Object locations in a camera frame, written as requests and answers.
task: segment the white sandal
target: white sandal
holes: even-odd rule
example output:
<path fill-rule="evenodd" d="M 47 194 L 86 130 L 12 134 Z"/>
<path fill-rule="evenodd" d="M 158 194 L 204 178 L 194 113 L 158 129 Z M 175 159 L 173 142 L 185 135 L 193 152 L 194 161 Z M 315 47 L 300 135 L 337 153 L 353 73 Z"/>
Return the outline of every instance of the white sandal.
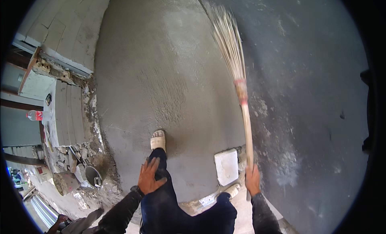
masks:
<path fill-rule="evenodd" d="M 153 133 L 153 135 L 150 138 L 150 147 L 152 150 L 160 147 L 166 152 L 166 137 L 165 137 L 165 131 L 164 130 L 157 130 Z"/>

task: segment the plastic bottle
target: plastic bottle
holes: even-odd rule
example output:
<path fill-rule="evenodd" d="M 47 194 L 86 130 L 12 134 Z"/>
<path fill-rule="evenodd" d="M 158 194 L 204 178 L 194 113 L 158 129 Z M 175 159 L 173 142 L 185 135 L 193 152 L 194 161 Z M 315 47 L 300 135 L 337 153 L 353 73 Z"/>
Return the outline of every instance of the plastic bottle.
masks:
<path fill-rule="evenodd" d="M 26 117 L 31 121 L 42 121 L 43 119 L 45 121 L 49 121 L 51 119 L 51 112 L 50 111 L 35 111 L 31 110 L 26 113 Z"/>

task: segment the broom handle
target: broom handle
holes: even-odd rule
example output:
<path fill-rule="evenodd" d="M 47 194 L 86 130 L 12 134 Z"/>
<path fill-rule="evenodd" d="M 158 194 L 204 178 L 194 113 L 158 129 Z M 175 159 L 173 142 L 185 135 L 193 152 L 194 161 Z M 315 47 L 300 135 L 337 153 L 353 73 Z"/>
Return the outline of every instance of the broom handle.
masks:
<path fill-rule="evenodd" d="M 248 103 L 241 105 L 242 116 L 244 120 L 245 130 L 245 148 L 247 153 L 247 165 L 253 166 L 253 145 L 252 145 L 252 129 L 250 127 L 250 117 Z M 247 201 L 251 200 L 249 191 L 247 191 Z"/>

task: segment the dark pants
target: dark pants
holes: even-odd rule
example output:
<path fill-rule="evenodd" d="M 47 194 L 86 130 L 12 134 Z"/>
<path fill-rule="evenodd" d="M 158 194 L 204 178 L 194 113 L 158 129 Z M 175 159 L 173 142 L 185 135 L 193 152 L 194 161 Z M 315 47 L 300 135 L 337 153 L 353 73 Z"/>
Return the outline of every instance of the dark pants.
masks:
<path fill-rule="evenodd" d="M 237 211 L 229 202 L 228 193 L 221 193 L 212 208 L 192 217 L 178 206 L 171 176 L 166 170 L 165 151 L 162 148 L 153 150 L 149 161 L 156 157 L 161 161 L 155 178 L 166 177 L 167 182 L 141 201 L 142 233 L 233 233 Z"/>

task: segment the wristwatch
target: wristwatch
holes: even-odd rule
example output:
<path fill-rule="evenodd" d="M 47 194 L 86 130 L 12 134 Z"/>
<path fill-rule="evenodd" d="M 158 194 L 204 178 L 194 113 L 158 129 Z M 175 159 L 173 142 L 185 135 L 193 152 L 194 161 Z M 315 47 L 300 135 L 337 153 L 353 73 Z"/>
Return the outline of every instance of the wristwatch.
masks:
<path fill-rule="evenodd" d="M 138 187 L 138 185 L 134 185 L 130 188 L 130 191 L 137 192 L 142 198 L 145 196 L 145 194 L 142 192 L 142 190 Z"/>

